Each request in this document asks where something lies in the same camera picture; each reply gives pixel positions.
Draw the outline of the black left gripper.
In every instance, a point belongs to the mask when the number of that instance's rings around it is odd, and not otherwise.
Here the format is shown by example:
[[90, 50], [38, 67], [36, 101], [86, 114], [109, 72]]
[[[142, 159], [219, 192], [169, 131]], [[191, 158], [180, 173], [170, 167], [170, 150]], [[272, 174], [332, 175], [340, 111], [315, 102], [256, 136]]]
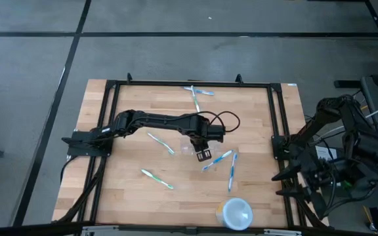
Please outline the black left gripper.
[[184, 135], [190, 138], [190, 142], [197, 152], [196, 156], [199, 162], [212, 158], [211, 152], [208, 149], [208, 142], [216, 141], [223, 143], [225, 134], [225, 126], [222, 125], [200, 124], [184, 131]]

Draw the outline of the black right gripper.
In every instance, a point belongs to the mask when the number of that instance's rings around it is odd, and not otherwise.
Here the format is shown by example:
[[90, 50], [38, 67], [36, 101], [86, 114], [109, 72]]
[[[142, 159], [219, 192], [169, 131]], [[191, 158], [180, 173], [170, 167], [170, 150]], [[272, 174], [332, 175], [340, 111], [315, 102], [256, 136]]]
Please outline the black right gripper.
[[276, 195], [293, 197], [296, 200], [325, 200], [322, 188], [336, 188], [335, 167], [324, 159], [319, 159], [309, 149], [292, 149], [292, 163], [271, 178], [281, 181], [290, 178], [302, 178], [303, 183], [285, 187]]

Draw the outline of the blue toothbrush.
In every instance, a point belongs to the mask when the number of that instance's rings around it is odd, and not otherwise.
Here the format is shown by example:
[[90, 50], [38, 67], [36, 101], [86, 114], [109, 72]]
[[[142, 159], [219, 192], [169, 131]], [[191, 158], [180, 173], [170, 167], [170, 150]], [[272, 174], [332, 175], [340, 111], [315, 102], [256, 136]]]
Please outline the blue toothbrush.
[[202, 172], [203, 171], [206, 171], [208, 170], [209, 168], [211, 168], [213, 165], [219, 163], [220, 161], [222, 161], [223, 159], [225, 159], [227, 156], [229, 156], [230, 154], [232, 154], [234, 152], [233, 149], [227, 151], [226, 153], [222, 154], [221, 156], [219, 156], [218, 158], [214, 159], [211, 163], [209, 163], [208, 165], [204, 166], [202, 168]]
[[235, 152], [233, 154], [233, 158], [232, 158], [232, 164], [231, 164], [231, 168], [230, 168], [230, 177], [229, 177], [229, 181], [228, 181], [228, 192], [229, 193], [232, 191], [232, 184], [233, 184], [233, 181], [234, 181], [234, 171], [235, 171], [235, 165], [236, 165], [237, 160], [238, 160], [238, 153]]
[[183, 89], [193, 91], [194, 93], [198, 93], [198, 94], [204, 94], [204, 95], [209, 95], [209, 96], [215, 95], [214, 92], [210, 92], [210, 91], [206, 91], [206, 90], [200, 90], [200, 89], [196, 89], [196, 88], [192, 88], [192, 87], [183, 87]]

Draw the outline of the clear acrylic organizer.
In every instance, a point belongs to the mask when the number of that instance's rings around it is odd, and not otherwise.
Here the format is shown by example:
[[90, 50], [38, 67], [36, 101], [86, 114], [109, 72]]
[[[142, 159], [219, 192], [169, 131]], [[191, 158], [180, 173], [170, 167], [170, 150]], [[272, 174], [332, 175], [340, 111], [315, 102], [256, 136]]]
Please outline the clear acrylic organizer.
[[181, 153], [182, 154], [185, 154], [185, 155], [193, 155], [193, 156], [196, 156], [197, 154], [199, 153], [203, 153], [203, 152], [206, 152], [207, 150], [203, 150], [203, 151], [196, 151], [194, 149], [194, 146], [192, 145], [192, 143], [190, 142], [190, 139], [189, 137], [187, 136], [182, 136], [180, 138], [180, 150], [181, 150]]

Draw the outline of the green toothbrush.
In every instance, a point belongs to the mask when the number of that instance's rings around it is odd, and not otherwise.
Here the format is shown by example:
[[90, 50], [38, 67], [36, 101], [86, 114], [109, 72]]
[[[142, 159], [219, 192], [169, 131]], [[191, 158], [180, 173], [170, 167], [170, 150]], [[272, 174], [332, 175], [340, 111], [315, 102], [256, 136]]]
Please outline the green toothbrush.
[[156, 182], [159, 182], [159, 183], [165, 185], [167, 188], [174, 189], [174, 187], [171, 184], [164, 182], [161, 178], [157, 177], [156, 175], [153, 175], [151, 172], [149, 172], [145, 169], [142, 169], [141, 172], [144, 173], [145, 175], [147, 175], [148, 177], [150, 177], [151, 179], [155, 180]]
[[153, 134], [149, 132], [147, 133], [147, 135], [151, 137], [152, 139], [154, 139], [156, 142], [160, 143], [162, 146], [164, 146], [171, 155], [175, 154], [175, 151], [164, 141], [162, 141], [161, 139], [159, 139], [158, 137], [154, 136]]
[[195, 104], [195, 107], [196, 107], [196, 111], [197, 111], [197, 112], [200, 112], [200, 106], [199, 106], [198, 100], [197, 100], [197, 98], [196, 98], [196, 93], [195, 93], [195, 90], [194, 90], [194, 86], [193, 86], [193, 85], [191, 85], [190, 90], [191, 90], [191, 92], [192, 92], [192, 98], [193, 98], [193, 100], [194, 100], [194, 104]]

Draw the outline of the white paper sheet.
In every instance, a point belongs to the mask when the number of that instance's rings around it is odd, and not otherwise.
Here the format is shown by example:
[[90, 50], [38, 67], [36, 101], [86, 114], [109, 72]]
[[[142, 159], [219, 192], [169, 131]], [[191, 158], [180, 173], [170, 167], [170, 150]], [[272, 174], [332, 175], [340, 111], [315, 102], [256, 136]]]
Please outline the white paper sheet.
[[337, 158], [337, 150], [333, 148], [316, 146], [316, 154], [319, 159], [325, 159], [326, 161], [335, 160]]

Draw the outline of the black aluminium table frame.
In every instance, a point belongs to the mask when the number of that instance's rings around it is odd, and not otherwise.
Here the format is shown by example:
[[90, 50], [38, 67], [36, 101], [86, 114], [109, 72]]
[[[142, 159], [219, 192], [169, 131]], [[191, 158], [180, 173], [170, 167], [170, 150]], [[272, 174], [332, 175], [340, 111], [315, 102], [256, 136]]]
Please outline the black aluminium table frame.
[[[111, 225], [121, 230], [184, 232], [185, 227], [219, 232], [217, 207], [240, 198], [253, 210], [246, 233], [265, 229], [296, 230], [312, 224], [308, 204], [276, 195], [285, 187], [272, 181], [287, 165], [273, 151], [272, 138], [298, 132], [305, 123], [298, 90], [289, 84], [203, 81], [96, 80], [87, 83], [75, 131], [105, 127], [129, 109], [180, 116], [196, 111], [192, 92], [183, 87], [214, 92], [198, 94], [203, 116], [224, 123], [224, 142], [208, 142], [212, 158], [199, 162], [180, 150], [175, 130], [142, 127], [134, 134], [114, 138], [108, 155], [69, 155], [53, 219], [58, 223]], [[168, 144], [175, 154], [147, 133]], [[234, 152], [206, 171], [202, 168], [227, 151]], [[228, 181], [233, 154], [238, 153], [232, 191]], [[156, 182], [145, 169], [171, 184]]]

